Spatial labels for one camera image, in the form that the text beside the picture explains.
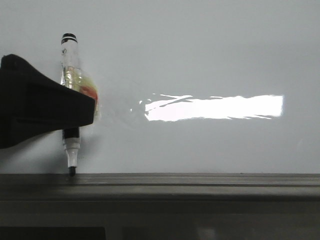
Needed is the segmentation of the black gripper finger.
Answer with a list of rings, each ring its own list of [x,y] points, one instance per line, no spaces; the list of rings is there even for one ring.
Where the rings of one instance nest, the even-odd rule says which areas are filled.
[[[43,75],[22,57],[0,61],[0,147],[52,131],[90,125],[95,100]]]

